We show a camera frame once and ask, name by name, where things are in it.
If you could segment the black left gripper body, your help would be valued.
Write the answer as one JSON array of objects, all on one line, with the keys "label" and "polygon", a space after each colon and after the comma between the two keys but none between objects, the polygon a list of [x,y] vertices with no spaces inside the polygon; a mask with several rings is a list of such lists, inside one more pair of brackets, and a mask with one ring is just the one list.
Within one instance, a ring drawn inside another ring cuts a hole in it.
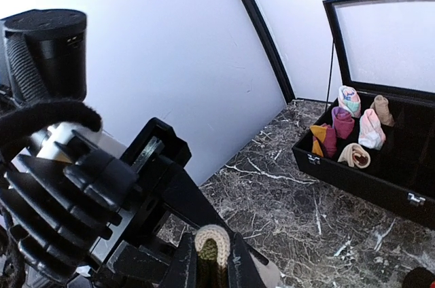
[{"label": "black left gripper body", "polygon": [[6,260],[1,284],[25,287],[161,287],[184,234],[206,225],[234,233],[190,178],[190,151],[150,120],[115,156],[95,126],[1,124],[1,210]]}]

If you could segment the black argyle orange red sock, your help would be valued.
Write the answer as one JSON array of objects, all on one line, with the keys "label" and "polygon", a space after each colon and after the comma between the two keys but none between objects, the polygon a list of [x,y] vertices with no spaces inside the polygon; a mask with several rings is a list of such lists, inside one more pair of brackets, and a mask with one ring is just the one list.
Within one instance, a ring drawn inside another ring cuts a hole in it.
[{"label": "black argyle orange red sock", "polygon": [[434,288],[435,275],[426,268],[418,267],[404,277],[402,288]]}]

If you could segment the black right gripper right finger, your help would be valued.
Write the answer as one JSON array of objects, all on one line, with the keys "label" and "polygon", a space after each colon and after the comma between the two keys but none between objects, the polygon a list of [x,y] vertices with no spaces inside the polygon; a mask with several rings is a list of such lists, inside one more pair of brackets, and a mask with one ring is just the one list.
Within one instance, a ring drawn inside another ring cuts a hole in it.
[{"label": "black right gripper right finger", "polygon": [[234,233],[231,238],[227,268],[230,288],[261,288],[264,286],[247,245],[239,233]]}]

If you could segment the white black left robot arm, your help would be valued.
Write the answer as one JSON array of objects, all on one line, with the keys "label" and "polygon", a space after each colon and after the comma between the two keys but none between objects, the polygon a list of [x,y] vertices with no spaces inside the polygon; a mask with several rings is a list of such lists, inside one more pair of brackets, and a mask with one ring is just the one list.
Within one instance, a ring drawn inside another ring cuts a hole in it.
[{"label": "white black left robot arm", "polygon": [[86,27],[66,9],[1,20],[1,286],[265,287],[269,261],[204,197],[168,124],[101,145]]}]

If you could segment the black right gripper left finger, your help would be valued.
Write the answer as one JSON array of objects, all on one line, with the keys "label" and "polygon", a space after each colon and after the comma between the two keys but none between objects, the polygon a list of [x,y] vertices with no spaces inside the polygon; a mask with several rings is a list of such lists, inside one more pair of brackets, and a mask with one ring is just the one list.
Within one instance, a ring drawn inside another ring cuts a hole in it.
[{"label": "black right gripper left finger", "polygon": [[161,288],[195,288],[197,252],[194,236],[184,234],[176,248],[171,264],[161,282]]}]

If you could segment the striped beige maroon sock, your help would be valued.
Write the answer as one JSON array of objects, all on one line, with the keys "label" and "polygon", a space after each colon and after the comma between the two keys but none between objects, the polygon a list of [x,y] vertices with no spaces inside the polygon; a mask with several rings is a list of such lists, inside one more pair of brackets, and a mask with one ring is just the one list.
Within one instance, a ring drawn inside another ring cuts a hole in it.
[{"label": "striped beige maroon sock", "polygon": [[195,234],[194,247],[197,254],[196,286],[228,286],[228,258],[230,256],[230,237],[218,225],[206,225]]}]

